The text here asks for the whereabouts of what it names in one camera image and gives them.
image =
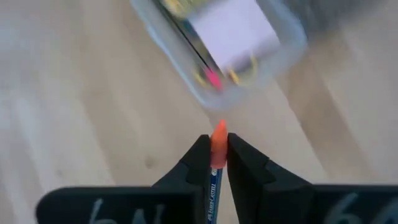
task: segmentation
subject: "orange pencil tip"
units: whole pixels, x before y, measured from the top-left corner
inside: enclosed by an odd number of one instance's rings
[[[226,165],[228,151],[228,132],[225,120],[220,120],[211,135],[211,164],[214,169],[222,169]]]

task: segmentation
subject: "pink object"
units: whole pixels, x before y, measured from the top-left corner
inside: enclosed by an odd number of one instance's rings
[[[206,68],[205,69],[205,74],[209,82],[217,89],[217,90],[222,90],[223,86],[221,85],[221,80],[218,78],[218,75],[213,72],[211,69]]]
[[[189,21],[223,73],[280,45],[256,0],[215,1]]]

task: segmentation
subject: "wooden floor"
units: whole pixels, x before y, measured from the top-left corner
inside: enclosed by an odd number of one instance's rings
[[[38,199],[58,187],[153,184],[221,118],[312,182],[398,183],[397,9],[388,0],[345,22],[216,113],[128,0],[0,1],[2,223],[35,223]],[[237,223],[223,186],[220,223]]]

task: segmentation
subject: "light wood surface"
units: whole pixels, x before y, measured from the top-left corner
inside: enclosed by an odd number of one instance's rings
[[[0,217],[46,192],[150,185],[219,119],[312,182],[397,183],[398,2],[310,44],[227,111],[202,108],[128,0],[0,1]],[[220,223],[237,223],[226,175]]]

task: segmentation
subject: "transparent plastic box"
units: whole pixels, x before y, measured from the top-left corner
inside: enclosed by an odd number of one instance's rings
[[[252,86],[229,85],[223,91],[203,88],[193,76],[197,69],[192,51],[180,34],[169,24],[152,0],[131,0],[154,42],[167,54],[174,67],[198,101],[211,110],[222,110],[240,100],[250,88],[265,86],[273,76],[295,64],[307,48],[307,37],[301,23],[279,0],[257,0],[258,5],[275,29],[280,47],[271,55],[258,59],[257,76]]]

